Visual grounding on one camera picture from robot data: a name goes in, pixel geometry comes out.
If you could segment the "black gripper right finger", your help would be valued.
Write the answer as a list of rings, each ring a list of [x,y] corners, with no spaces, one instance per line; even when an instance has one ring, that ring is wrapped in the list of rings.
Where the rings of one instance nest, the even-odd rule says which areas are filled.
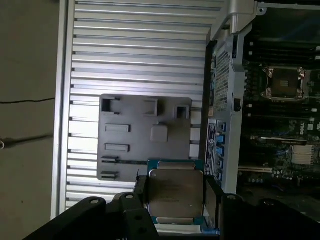
[[[212,176],[204,178],[205,207],[219,229],[209,240],[318,240],[320,224],[270,198],[257,205],[224,193]]]

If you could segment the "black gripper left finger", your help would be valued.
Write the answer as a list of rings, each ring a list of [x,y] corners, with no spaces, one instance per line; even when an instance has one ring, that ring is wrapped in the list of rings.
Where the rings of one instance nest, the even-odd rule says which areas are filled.
[[[28,240],[157,240],[147,202],[148,177],[138,176],[132,192],[111,202],[87,197],[30,235]]]

